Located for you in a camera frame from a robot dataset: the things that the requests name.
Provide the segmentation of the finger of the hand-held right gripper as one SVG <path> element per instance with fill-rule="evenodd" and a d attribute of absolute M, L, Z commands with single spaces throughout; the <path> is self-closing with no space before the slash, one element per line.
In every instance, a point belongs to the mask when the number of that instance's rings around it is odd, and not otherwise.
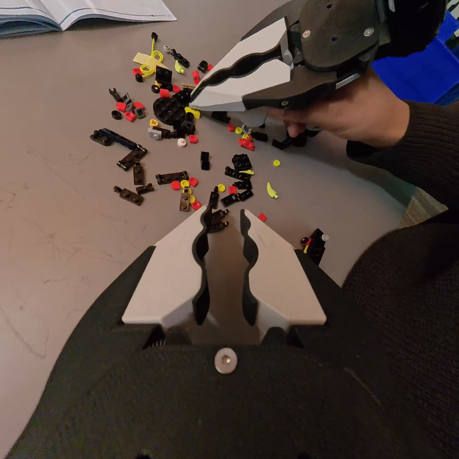
<path fill-rule="evenodd" d="M 281 60 L 270 60 L 243 77 L 231 77 L 217 85 L 203 88 L 192 95 L 190 107 L 204 112 L 235 114 L 246 126 L 256 128 L 267 117 L 265 103 L 261 108 L 246 108 L 243 97 L 290 81 L 290 66 Z"/>
<path fill-rule="evenodd" d="M 228 78 L 246 76 L 270 60 L 281 60 L 291 67 L 284 60 L 284 55 L 288 53 L 287 20 L 282 17 L 237 43 L 201 80 L 192 95 Z"/>

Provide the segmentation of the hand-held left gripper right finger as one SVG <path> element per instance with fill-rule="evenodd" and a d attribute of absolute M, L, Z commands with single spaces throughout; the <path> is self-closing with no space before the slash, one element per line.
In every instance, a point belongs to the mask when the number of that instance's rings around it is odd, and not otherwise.
<path fill-rule="evenodd" d="M 323 325 L 325 313 L 293 246 L 247 209 L 240 211 L 244 272 L 242 310 L 260 332 Z"/>

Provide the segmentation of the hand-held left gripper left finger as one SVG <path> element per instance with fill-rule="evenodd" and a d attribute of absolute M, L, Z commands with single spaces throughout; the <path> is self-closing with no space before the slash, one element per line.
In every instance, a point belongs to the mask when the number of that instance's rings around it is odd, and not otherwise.
<path fill-rule="evenodd" d="M 202 206 L 159 240 L 122 316 L 124 324 L 202 325 L 210 306 L 204 256 L 212 221 Z"/>

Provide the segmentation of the black red lego car assembly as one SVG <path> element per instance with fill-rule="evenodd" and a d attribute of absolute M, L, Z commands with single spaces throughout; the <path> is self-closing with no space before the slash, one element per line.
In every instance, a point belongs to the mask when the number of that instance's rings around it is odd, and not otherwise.
<path fill-rule="evenodd" d="M 306 254 L 315 265 L 319 266 L 325 252 L 325 243 L 329 236 L 317 228 L 310 237 L 301 239 L 303 253 Z"/>

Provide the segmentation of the pile of lego pieces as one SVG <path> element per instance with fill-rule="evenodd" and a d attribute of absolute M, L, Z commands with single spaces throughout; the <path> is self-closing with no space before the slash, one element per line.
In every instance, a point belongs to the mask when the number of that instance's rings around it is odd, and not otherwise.
<path fill-rule="evenodd" d="M 149 55 L 137 54 L 134 62 L 140 64 L 140 67 L 132 68 L 133 75 L 137 82 L 143 82 L 146 77 L 154 76 L 155 83 L 151 86 L 152 92 L 159 95 L 160 97 L 168 97 L 175 99 L 185 107 L 186 117 L 181 125 L 169 126 L 159 122 L 156 118 L 149 120 L 148 134 L 150 138 L 161 141 L 165 140 L 176 140 L 179 147 L 186 147 L 188 144 L 196 144 L 198 137 L 196 136 L 196 125 L 195 121 L 200 118 L 200 112 L 189 106 L 192 85 L 183 84 L 182 87 L 172 84 L 172 71 L 167 69 L 163 65 L 164 55 L 158 49 L 155 49 L 158 41 L 158 35 L 155 32 L 151 34 L 152 38 L 152 49 Z M 189 65 L 186 59 L 176 53 L 174 49 L 170 49 L 164 45 L 164 51 L 178 60 L 180 64 L 185 68 Z M 212 68 L 206 61 L 201 61 L 198 70 L 193 72 L 194 83 L 200 82 L 199 72 L 206 72 Z M 121 120 L 123 116 L 129 122 L 134 122 L 136 119 L 144 119 L 146 117 L 146 108 L 139 101 L 132 101 L 129 94 L 125 93 L 121 96 L 116 88 L 109 89 L 109 93 L 113 99 L 117 102 L 117 109 L 112 111 L 113 119 Z M 237 133 L 238 144 L 249 151 L 254 150 L 254 141 L 267 141 L 268 137 L 264 132 L 254 131 L 253 128 L 249 128 L 246 125 L 241 127 L 235 126 L 231 123 L 231 119 L 227 112 L 212 112 L 211 118 L 226 123 L 227 130 L 230 132 Z M 118 144 L 126 148 L 129 153 L 117 162 L 117 166 L 124 171 L 132 170 L 133 172 L 133 183 L 135 191 L 130 191 L 126 188 L 114 186 L 113 190 L 119 197 L 127 202 L 134 205 L 141 205 L 144 201 L 144 195 L 154 191 L 154 185 L 146 182 L 145 168 L 141 163 L 141 160 L 147 154 L 147 149 L 140 144 L 129 140 L 123 135 L 114 132 L 111 129 L 103 128 L 96 129 L 89 136 L 90 139 L 102 146 L 111 146 Z M 238 171 L 240 170 L 251 170 L 251 163 L 248 159 L 247 154 L 235 155 L 232 159 L 233 168 L 226 168 L 225 175 L 233 177 L 237 180 L 232 186 L 229 187 L 229 196 L 224 197 L 221 203 L 224 206 L 228 206 L 235 202 L 243 202 L 253 196 L 251 191 L 251 176 L 242 175 Z M 201 170 L 210 170 L 210 153 L 200 153 L 200 168 Z M 202 204 L 195 198 L 193 188 L 198 184 L 198 180 L 195 177 L 190 177 L 187 171 L 173 172 L 169 174 L 157 174 L 156 180 L 158 186 L 170 185 L 172 190 L 180 191 L 180 211 L 187 212 L 190 207 L 194 210 L 198 210 Z M 219 194 L 225 191 L 224 185 L 217 185 L 211 192 L 209 198 L 209 204 L 211 208 L 216 209 L 219 203 Z M 228 222 L 221 223 L 222 216 L 228 211 L 217 211 L 214 212 L 213 223 L 210 232 L 221 231 L 228 225 Z"/>

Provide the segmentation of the person's right forearm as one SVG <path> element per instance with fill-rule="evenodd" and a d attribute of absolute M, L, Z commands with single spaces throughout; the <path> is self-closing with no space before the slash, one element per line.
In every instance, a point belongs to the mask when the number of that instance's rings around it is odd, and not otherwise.
<path fill-rule="evenodd" d="M 459 208 L 459 104 L 408 101 L 410 121 L 404 137 L 376 149 L 348 141 L 347 156 L 391 173 L 423 191 L 449 210 Z"/>

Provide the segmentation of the large black round lego plate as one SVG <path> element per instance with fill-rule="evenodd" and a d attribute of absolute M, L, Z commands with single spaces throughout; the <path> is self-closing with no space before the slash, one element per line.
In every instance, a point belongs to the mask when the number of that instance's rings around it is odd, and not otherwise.
<path fill-rule="evenodd" d="M 166 125 L 181 125 L 186 117 L 185 107 L 175 99 L 159 97 L 152 104 L 156 119 Z"/>

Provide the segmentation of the lego instruction booklet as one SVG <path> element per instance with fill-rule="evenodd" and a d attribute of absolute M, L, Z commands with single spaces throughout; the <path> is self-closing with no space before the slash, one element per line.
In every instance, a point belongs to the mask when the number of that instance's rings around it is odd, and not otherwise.
<path fill-rule="evenodd" d="M 0 37 L 63 32 L 83 19 L 168 22 L 176 17 L 161 0 L 2 0 Z"/>

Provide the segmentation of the person's right hand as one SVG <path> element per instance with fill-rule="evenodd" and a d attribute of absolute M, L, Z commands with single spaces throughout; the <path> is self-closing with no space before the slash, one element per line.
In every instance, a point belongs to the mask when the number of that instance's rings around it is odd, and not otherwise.
<path fill-rule="evenodd" d="M 319 127 L 347 141 L 374 148 L 392 147 L 405 135 L 410 107 L 380 80 L 371 68 L 364 75 L 302 109 L 269 109 L 282 120 L 291 137 L 307 126 Z"/>

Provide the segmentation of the blue plastic storage bin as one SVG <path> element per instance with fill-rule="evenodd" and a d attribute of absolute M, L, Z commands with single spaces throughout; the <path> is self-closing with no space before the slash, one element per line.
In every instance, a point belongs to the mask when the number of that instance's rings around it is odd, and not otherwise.
<path fill-rule="evenodd" d="M 400 99 L 447 106 L 459 98 L 458 1 L 449 10 L 438 36 L 427 48 L 404 58 L 384 58 L 372 67 Z"/>

